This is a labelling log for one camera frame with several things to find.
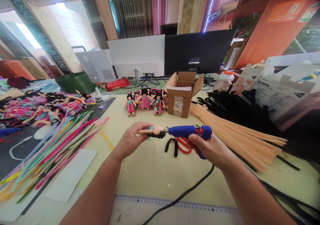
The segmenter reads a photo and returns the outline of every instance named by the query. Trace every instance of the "led light strip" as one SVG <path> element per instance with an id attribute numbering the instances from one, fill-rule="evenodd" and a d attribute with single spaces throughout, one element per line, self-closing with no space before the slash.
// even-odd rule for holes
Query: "led light strip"
<path id="1" fill-rule="evenodd" d="M 210 4 L 209 12 L 208 12 L 208 15 L 207 15 L 207 20 L 206 20 L 206 25 L 204 26 L 203 32 L 206 32 L 206 30 L 207 30 L 207 25 L 208 25 L 208 21 L 209 21 L 209 16 L 210 16 L 211 9 L 212 9 L 212 4 L 213 4 L 213 0 L 211 0 L 211 4 Z"/>

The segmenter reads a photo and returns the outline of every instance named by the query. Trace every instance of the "doll in pink dress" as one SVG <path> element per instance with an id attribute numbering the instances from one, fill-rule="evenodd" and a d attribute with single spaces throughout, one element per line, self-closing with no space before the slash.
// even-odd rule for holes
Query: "doll in pink dress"
<path id="1" fill-rule="evenodd" d="M 135 116 L 135 111 L 136 111 L 135 110 L 135 106 L 136 106 L 136 104 L 134 102 L 134 99 L 133 99 L 133 96 L 132 96 L 132 92 L 129 91 L 128 95 L 127 95 L 127 102 L 126 102 L 126 104 L 124 106 L 124 108 L 128 107 L 128 117 L 130 117 L 131 114 L 133 116 Z"/>
<path id="2" fill-rule="evenodd" d="M 144 110 L 145 108 L 147 110 L 150 110 L 149 106 L 149 100 L 151 100 L 151 96 L 148 95 L 148 90 L 146 88 L 143 88 L 141 91 L 141 96 L 139 96 L 139 100 L 141 101 L 141 108 Z"/>

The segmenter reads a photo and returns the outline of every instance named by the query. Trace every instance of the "doll head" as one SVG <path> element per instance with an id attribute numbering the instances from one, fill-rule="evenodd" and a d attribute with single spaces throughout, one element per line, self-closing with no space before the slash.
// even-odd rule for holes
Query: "doll head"
<path id="1" fill-rule="evenodd" d="M 147 96 L 148 95 L 148 90 L 146 88 L 141 90 L 141 95 Z"/>
<path id="2" fill-rule="evenodd" d="M 129 91 L 127 95 L 127 100 L 132 100 L 132 99 L 133 99 L 132 92 Z"/>
<path id="3" fill-rule="evenodd" d="M 156 90 L 156 99 L 162 99 L 162 91 Z"/>
<path id="4" fill-rule="evenodd" d="M 149 92 L 149 96 L 151 96 L 151 98 L 154 98 L 155 95 L 156 95 L 156 93 L 155 93 L 154 91 L 151 90 L 151 91 Z"/>

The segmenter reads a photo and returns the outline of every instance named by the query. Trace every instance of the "sign with text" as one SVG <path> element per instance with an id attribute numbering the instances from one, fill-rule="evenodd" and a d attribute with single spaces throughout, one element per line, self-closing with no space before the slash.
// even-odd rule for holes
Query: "sign with text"
<path id="1" fill-rule="evenodd" d="M 63 74 L 69 74 L 70 70 L 62 60 L 60 54 L 56 51 L 55 47 L 52 45 L 51 41 L 48 39 L 47 35 L 43 32 L 39 24 L 34 19 L 33 15 L 30 13 L 27 6 L 22 0 L 10 0 L 16 10 L 23 17 L 25 25 L 33 34 L 34 38 L 39 42 L 42 48 L 47 51 L 53 61 L 59 66 Z"/>
<path id="2" fill-rule="evenodd" d="M 294 20 L 307 0 L 295 0 L 276 4 L 268 17 L 269 23 Z"/>

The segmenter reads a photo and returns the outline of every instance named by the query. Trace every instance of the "doll black hair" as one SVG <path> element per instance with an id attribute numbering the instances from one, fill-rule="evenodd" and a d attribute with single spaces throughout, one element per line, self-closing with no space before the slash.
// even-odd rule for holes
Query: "doll black hair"
<path id="1" fill-rule="evenodd" d="M 147 90 L 146 88 L 143 88 L 143 89 L 141 90 L 141 95 L 143 95 L 143 94 L 148 95 L 148 90 Z"/>
<path id="2" fill-rule="evenodd" d="M 157 99 L 157 96 L 160 96 L 160 99 L 162 100 L 162 90 L 159 89 L 159 90 L 156 90 L 156 99 Z"/>
<path id="3" fill-rule="evenodd" d="M 128 92 L 127 100 L 128 100 L 129 97 L 131 97 L 131 100 L 133 100 L 133 96 L 132 96 L 132 92 L 131 91 Z"/>
<path id="4" fill-rule="evenodd" d="M 156 94 L 156 93 L 155 93 L 154 91 L 152 91 L 152 90 L 149 92 L 149 96 L 155 95 L 155 94 Z"/>

